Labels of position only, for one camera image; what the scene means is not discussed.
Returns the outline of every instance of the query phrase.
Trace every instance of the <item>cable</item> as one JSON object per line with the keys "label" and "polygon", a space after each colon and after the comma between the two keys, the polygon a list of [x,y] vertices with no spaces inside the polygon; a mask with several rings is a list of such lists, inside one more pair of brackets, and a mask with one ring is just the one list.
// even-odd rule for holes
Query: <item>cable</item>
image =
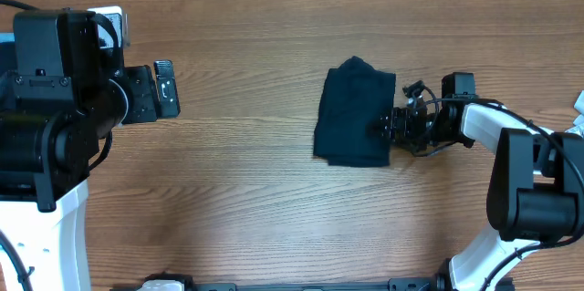
{"label": "cable", "polygon": [[37,10],[38,8],[28,5],[25,3],[18,2],[16,0],[0,0],[0,5],[8,5],[14,8],[20,8],[24,10]]}
{"label": "cable", "polygon": [[427,286],[430,286],[430,283],[426,283],[425,285],[421,286],[418,291],[423,291],[426,289]]}
{"label": "cable", "polygon": [[[584,178],[582,178],[582,174],[580,173],[578,167],[576,166],[576,163],[574,163],[574,161],[564,151],[564,148],[561,145],[559,145],[558,142],[556,140],[554,140],[553,137],[551,137],[551,135],[549,135],[547,132],[542,130],[539,126],[534,124],[532,120],[526,120],[525,118],[519,116],[515,112],[513,112],[509,109],[505,109],[503,107],[503,104],[501,104],[500,102],[490,100],[490,99],[433,99],[433,100],[429,100],[427,102],[424,102],[424,104],[417,109],[420,109],[422,107],[425,107],[425,106],[433,104],[433,103],[445,102],[445,101],[459,101],[459,102],[465,102],[465,103],[469,103],[469,104],[481,105],[481,106],[484,106],[484,107],[487,107],[490,109],[496,109],[498,111],[504,112],[505,114],[507,114],[507,115],[515,118],[516,120],[520,121],[521,123],[525,124],[527,128],[529,128],[535,132],[538,132],[541,136],[543,136],[554,147],[554,149],[558,152],[558,154],[561,155],[562,159],[568,164],[570,169],[576,175],[576,178],[578,179],[578,182],[580,184],[580,188],[584,192]],[[497,274],[499,274],[499,272],[503,268],[505,268],[507,265],[509,265],[509,263],[511,263],[516,258],[519,258],[521,260],[521,256],[523,254],[528,253],[528,252],[532,252],[532,251],[537,251],[537,250],[559,248],[559,247],[567,246],[570,244],[574,244],[582,237],[582,235],[584,235],[584,226],[582,228],[580,228],[578,231],[576,231],[572,235],[572,237],[570,237],[567,240],[549,243],[549,244],[529,245],[529,246],[523,247],[521,249],[517,249],[513,254],[511,254],[510,256],[505,258],[501,263],[499,263],[495,267],[495,269],[493,269],[493,271],[485,279],[485,282],[481,286],[480,291],[486,291],[486,289],[490,286],[493,278],[495,278],[495,276]]]}
{"label": "cable", "polygon": [[431,157],[431,156],[433,156],[434,154],[438,154],[438,153],[440,153],[441,151],[444,151],[444,150],[448,149],[449,147],[451,147],[451,146],[453,146],[453,145],[455,145],[455,144],[456,144],[456,141],[451,141],[451,142],[449,142],[449,143],[446,143],[446,144],[444,144],[444,145],[442,145],[442,146],[438,146],[438,147],[434,148],[434,150],[432,150],[432,151],[425,152],[425,153],[423,153],[423,154],[419,154],[419,153],[416,153],[416,152],[413,152],[413,151],[412,151],[412,155],[413,155],[414,157],[416,157],[416,158],[427,158],[427,157]]}
{"label": "cable", "polygon": [[101,153],[99,154],[98,158],[91,163],[89,166],[89,171],[94,170],[100,163],[108,158],[111,150],[111,144],[113,143],[113,133],[111,130],[109,131],[108,136],[106,136],[106,142],[103,144],[103,149],[101,149]]}
{"label": "cable", "polygon": [[437,98],[434,95],[433,91],[431,91],[426,86],[424,86],[423,89],[426,90],[428,92],[428,94],[430,94],[430,96],[432,97],[432,100],[434,101],[434,119],[432,121],[432,124],[430,126],[426,127],[426,131],[423,132],[422,134],[420,134],[419,136],[417,136],[414,140],[420,140],[420,139],[426,137],[430,133],[430,131],[432,131],[432,128],[434,128],[434,125],[436,124],[436,121],[438,120],[438,112],[440,111],[440,107],[438,106],[438,102],[436,101]]}
{"label": "cable", "polygon": [[0,231],[0,245],[2,245],[2,248],[8,255],[8,258],[10,258],[12,265],[15,267],[16,274],[18,276],[18,283],[22,285],[23,291],[32,291],[33,287],[30,285],[29,277],[35,271],[35,268],[29,267],[29,270],[26,270],[25,265],[22,263],[22,260],[18,255],[18,252],[10,244],[10,241],[8,241],[8,238],[6,235],[4,235],[4,233],[2,233],[2,231]]}

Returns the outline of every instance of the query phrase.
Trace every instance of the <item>black cloth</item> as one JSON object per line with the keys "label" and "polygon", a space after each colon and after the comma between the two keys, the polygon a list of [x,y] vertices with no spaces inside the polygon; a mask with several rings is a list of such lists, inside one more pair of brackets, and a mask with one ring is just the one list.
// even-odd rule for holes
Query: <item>black cloth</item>
{"label": "black cloth", "polygon": [[390,165],[390,145],[370,126],[393,108],[395,75],[375,70],[359,57],[328,71],[314,130],[314,155],[329,165]]}

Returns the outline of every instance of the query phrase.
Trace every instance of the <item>folded cloth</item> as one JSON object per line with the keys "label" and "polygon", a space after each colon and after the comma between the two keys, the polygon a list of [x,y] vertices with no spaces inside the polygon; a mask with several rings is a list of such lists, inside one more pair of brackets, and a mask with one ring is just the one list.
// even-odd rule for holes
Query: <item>folded cloth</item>
{"label": "folded cloth", "polygon": [[390,145],[370,134],[371,123],[393,108],[395,75],[359,57],[328,71],[314,130],[314,155],[329,165],[390,165]]}

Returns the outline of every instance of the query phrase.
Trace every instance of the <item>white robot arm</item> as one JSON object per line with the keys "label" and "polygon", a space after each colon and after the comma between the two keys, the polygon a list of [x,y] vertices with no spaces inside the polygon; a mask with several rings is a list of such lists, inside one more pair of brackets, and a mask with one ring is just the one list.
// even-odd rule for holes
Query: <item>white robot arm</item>
{"label": "white robot arm", "polygon": [[[496,154],[501,129],[511,128],[528,130],[536,134],[527,126],[513,117],[496,109],[490,109],[477,104],[464,107],[461,132],[471,140],[477,140],[493,154]],[[489,223],[481,233],[459,254],[455,255],[449,264],[449,275],[452,288],[458,291],[478,291],[499,263],[512,255],[518,249],[529,245],[537,245],[539,241],[516,239],[503,241],[499,232]],[[514,259],[510,264],[490,282],[488,291],[495,290],[495,286],[521,259]]]}
{"label": "white robot arm", "polygon": [[[60,198],[52,213],[41,213],[33,202],[0,202],[0,230],[30,272],[33,290],[91,289],[85,247],[88,195],[84,181]],[[22,291],[16,270],[2,250],[0,265],[7,290]]]}

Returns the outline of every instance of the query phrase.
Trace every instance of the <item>wooden table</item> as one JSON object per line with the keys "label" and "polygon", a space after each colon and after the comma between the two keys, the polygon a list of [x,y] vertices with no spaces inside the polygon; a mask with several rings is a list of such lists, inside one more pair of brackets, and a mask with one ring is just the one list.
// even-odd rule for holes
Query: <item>wooden table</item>
{"label": "wooden table", "polygon": [[[167,269],[199,283],[427,276],[486,224],[493,155],[456,146],[387,169],[312,157],[324,78],[352,55],[435,90],[453,71],[555,130],[584,88],[584,0],[22,0],[121,5],[128,66],[174,62],[177,120],[114,132],[89,180],[94,289]],[[0,30],[15,10],[0,8]],[[581,244],[529,257],[519,290],[580,290]]]}

